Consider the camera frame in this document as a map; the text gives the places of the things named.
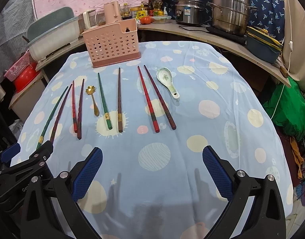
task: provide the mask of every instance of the pink plastic basket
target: pink plastic basket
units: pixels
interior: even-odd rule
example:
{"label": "pink plastic basket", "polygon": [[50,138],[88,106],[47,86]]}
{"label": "pink plastic basket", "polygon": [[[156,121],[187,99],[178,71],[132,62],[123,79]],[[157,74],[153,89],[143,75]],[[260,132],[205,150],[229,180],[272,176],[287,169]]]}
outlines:
{"label": "pink plastic basket", "polygon": [[29,50],[27,50],[26,53],[5,73],[4,77],[8,78],[10,81],[14,81],[15,78],[17,78],[33,61]]}
{"label": "pink plastic basket", "polygon": [[93,68],[141,57],[135,19],[106,24],[83,32]]}

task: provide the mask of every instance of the red bowl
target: red bowl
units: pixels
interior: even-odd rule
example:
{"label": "red bowl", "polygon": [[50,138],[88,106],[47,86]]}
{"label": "red bowl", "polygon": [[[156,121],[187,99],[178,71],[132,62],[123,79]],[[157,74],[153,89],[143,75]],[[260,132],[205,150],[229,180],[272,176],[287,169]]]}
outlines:
{"label": "red bowl", "polygon": [[39,72],[35,71],[37,62],[28,65],[23,72],[13,81],[17,93],[22,91],[37,75]]}

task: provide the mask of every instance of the green bag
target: green bag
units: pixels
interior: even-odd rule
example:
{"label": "green bag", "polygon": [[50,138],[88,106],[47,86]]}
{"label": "green bag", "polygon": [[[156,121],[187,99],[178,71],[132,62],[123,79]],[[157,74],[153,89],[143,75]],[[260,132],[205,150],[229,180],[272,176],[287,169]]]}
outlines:
{"label": "green bag", "polygon": [[283,127],[286,135],[294,136],[300,141],[305,135],[305,99],[298,87],[298,84],[290,77],[291,88],[284,86],[282,96],[281,91],[283,84],[279,84],[272,94],[269,101],[263,104],[269,117],[272,117],[275,106],[279,100],[276,112],[272,122]]}

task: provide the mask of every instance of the white cable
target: white cable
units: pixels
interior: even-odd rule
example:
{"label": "white cable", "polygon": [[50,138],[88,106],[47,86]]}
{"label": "white cable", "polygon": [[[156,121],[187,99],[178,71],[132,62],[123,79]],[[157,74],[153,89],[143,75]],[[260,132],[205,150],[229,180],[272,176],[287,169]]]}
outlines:
{"label": "white cable", "polygon": [[[289,13],[289,16],[290,16],[290,42],[288,43],[288,45],[289,45],[289,47],[290,47],[290,55],[291,55],[291,53],[293,52],[293,41],[292,41],[292,26],[291,26],[290,2],[289,2],[289,0],[287,0],[287,3],[288,3],[288,13]],[[287,73],[288,73],[289,71],[290,71],[290,57],[289,57],[289,61],[288,61]],[[285,84],[283,85],[283,88],[282,88],[282,91],[281,91],[281,95],[279,96],[279,100],[278,100],[277,103],[276,103],[275,110],[274,110],[274,112],[273,112],[273,115],[272,115],[271,119],[274,117],[274,114],[275,114],[275,112],[276,112],[276,109],[277,109],[277,106],[278,106],[278,104],[279,104],[279,101],[281,100],[281,96],[282,96],[284,87],[285,87]]]}

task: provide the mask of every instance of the bolt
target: bolt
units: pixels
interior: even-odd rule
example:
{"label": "bolt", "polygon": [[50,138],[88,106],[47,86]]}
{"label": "bolt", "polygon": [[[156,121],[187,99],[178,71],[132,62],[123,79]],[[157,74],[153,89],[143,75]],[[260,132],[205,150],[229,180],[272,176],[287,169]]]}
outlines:
{"label": "bolt", "polygon": [[242,170],[237,171],[237,175],[240,177],[244,177],[245,176],[245,172]]}
{"label": "bolt", "polygon": [[268,178],[271,182],[275,180],[274,176],[271,175],[271,174],[269,174],[269,175],[267,176],[267,178]]}
{"label": "bolt", "polygon": [[32,182],[37,182],[37,180],[38,180],[38,177],[37,177],[37,176],[34,176],[34,177],[32,177],[32,179],[31,179]]}
{"label": "bolt", "polygon": [[62,179],[66,178],[68,176],[68,172],[61,172],[59,175]]}

